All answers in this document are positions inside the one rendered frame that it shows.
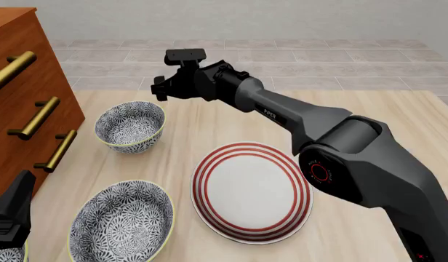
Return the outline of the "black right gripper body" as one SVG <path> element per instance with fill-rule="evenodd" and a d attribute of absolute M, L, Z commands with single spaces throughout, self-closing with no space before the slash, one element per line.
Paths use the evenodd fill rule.
<path fill-rule="evenodd" d="M 194 84 L 194 74 L 196 69 L 179 68 L 174 76 L 165 79 L 164 76 L 153 78 L 151 93 L 156 96 L 159 102 L 167 101 L 168 97 L 187 100 L 190 98 L 200 98 Z"/>

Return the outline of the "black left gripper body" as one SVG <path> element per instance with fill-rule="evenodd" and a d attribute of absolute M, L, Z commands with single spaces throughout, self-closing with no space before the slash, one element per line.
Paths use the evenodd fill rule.
<path fill-rule="evenodd" d="M 21 248 L 30 231 L 30 215 L 18 215 L 16 218 L 0 215 L 0 250 Z"/>

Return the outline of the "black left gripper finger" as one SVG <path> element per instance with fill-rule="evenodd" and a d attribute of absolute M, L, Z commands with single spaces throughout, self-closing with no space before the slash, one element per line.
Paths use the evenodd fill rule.
<path fill-rule="evenodd" d="M 36 177 L 22 170 L 0 196 L 0 222 L 30 222 L 30 207 Z"/>

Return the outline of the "black-white patterned bowl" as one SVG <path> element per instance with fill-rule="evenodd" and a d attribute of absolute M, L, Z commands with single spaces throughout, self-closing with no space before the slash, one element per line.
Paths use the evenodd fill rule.
<path fill-rule="evenodd" d="M 29 262 L 28 243 L 21 248 L 9 248 L 0 250 L 0 262 Z"/>
<path fill-rule="evenodd" d="M 166 122 L 164 109 L 148 101 L 118 104 L 102 113 L 94 131 L 107 147 L 124 154 L 140 154 L 161 138 Z"/>
<path fill-rule="evenodd" d="M 170 195 L 146 180 L 125 180 L 99 191 L 68 232 L 71 262 L 151 262 L 175 226 Z"/>

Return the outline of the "small black plate on stalk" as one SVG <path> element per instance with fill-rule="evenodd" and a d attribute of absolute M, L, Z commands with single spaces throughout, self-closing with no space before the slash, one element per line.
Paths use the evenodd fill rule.
<path fill-rule="evenodd" d="M 196 70 L 199 63 L 207 58 L 204 49 L 167 49 L 164 63 L 167 66 L 180 66 L 181 69 Z"/>

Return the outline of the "white plate with red rings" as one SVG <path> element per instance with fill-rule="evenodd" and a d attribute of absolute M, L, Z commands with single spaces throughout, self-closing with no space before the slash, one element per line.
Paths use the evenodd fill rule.
<path fill-rule="evenodd" d="M 250 245 L 291 237 L 313 207 L 312 187 L 297 163 L 255 141 L 209 152 L 192 173 L 190 193 L 198 216 L 211 230 Z"/>

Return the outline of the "wooden cabinet drawer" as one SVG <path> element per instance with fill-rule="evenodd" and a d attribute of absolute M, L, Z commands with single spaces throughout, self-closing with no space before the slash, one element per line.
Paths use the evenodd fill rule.
<path fill-rule="evenodd" d="M 36 8 L 0 8 L 0 70 L 7 57 L 31 51 L 37 60 L 0 90 L 0 111 L 17 109 L 30 91 L 54 87 L 62 70 L 37 19 Z"/>
<path fill-rule="evenodd" d="M 78 130 L 85 120 L 81 107 L 67 84 L 63 87 L 45 87 L 39 91 L 30 91 L 20 101 L 21 104 L 17 106 L 18 111 L 12 115 L 13 123 L 6 128 L 6 134 L 7 130 L 23 128 L 40 109 L 34 103 L 49 100 L 51 97 L 59 98 L 60 104 L 30 140 L 24 141 L 17 136 L 7 135 L 19 145 L 20 155 L 13 164 L 20 166 L 18 170 L 29 170 L 36 177 L 34 192 L 39 190 L 51 173 L 34 169 L 33 165 L 45 163 L 51 157 L 60 143 L 60 140 L 55 139 L 55 135 Z"/>
<path fill-rule="evenodd" d="M 26 51 L 0 58 L 0 150 L 35 135 L 31 119 L 45 103 L 62 105 L 73 94 L 52 54 Z"/>

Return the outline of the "wooden cabinet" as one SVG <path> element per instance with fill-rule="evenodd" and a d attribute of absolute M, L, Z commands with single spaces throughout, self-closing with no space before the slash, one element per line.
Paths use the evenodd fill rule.
<path fill-rule="evenodd" d="M 85 120 L 33 7 L 0 7 L 0 196 L 23 170 L 40 187 Z"/>

